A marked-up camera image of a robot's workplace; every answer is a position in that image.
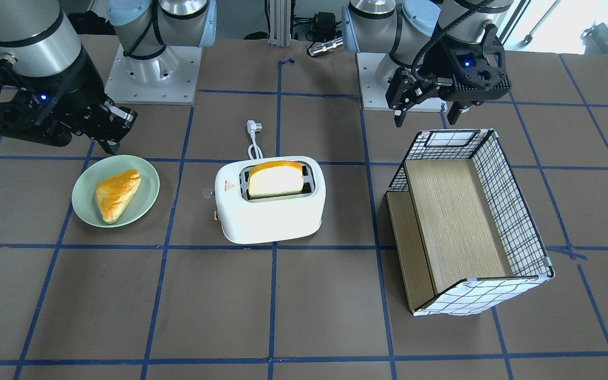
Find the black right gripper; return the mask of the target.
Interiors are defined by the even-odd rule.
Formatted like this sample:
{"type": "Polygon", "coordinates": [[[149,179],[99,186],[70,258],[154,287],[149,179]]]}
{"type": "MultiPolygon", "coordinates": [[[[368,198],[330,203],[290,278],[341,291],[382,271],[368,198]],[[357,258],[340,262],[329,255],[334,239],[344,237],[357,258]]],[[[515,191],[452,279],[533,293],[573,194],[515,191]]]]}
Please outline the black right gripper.
{"type": "Polygon", "coordinates": [[[138,115],[105,94],[87,51],[48,77],[26,77],[15,68],[10,54],[0,58],[0,136],[64,147],[73,136],[85,135],[104,153],[118,153],[138,115]]]}

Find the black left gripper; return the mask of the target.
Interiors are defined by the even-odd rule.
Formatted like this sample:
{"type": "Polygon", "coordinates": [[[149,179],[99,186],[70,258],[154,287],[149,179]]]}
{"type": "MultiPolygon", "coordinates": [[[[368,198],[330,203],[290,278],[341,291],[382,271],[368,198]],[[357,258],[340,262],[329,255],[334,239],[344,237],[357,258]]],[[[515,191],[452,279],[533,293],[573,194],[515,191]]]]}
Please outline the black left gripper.
{"type": "Polygon", "coordinates": [[[446,116],[453,126],[465,107],[508,94],[511,81],[498,29],[494,24],[480,25],[478,29],[482,32],[481,41],[466,43],[436,26],[434,34],[440,39],[424,54],[416,71],[424,81],[413,77],[410,68],[396,69],[385,93],[388,107],[395,111],[396,128],[402,127],[409,108],[431,97],[453,102],[446,116]]]}

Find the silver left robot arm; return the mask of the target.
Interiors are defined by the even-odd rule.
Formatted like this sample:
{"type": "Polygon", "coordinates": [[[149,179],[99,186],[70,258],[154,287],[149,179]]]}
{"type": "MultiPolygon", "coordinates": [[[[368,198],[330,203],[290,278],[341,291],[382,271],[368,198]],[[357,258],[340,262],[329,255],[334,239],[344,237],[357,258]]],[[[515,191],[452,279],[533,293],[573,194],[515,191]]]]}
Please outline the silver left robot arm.
{"type": "Polygon", "coordinates": [[[385,100],[401,127],[427,99],[451,102],[453,125],[472,106],[511,89],[497,24],[511,1],[350,1],[344,7],[344,48],[385,53],[395,65],[385,100]]]}

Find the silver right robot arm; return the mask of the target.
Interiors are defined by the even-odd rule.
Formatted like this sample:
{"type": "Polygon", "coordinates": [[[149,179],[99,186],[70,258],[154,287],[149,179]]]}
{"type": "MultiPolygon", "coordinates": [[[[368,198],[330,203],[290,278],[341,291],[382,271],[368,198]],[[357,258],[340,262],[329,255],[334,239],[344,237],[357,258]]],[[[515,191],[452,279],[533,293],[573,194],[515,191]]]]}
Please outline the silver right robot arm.
{"type": "MultiPolygon", "coordinates": [[[[108,1],[108,24],[118,36],[134,101],[147,91],[187,103],[195,94],[197,58],[184,53],[212,46],[215,1],[108,1]]],[[[115,155],[137,112],[113,100],[58,1],[0,1],[0,137],[64,147],[87,136],[115,155]]]]}

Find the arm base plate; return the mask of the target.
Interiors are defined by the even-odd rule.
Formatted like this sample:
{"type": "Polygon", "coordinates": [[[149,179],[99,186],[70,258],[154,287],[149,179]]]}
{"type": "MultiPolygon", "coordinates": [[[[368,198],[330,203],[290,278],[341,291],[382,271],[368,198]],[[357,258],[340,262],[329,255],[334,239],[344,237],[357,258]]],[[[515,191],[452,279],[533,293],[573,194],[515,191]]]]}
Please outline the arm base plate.
{"type": "Polygon", "coordinates": [[[385,95],[398,65],[388,53],[357,53],[356,61],[364,109],[390,111],[385,95]]]}
{"type": "Polygon", "coordinates": [[[202,53],[197,46],[168,46],[156,58],[135,60],[119,46],[104,91],[120,104],[193,105],[202,53]]]}

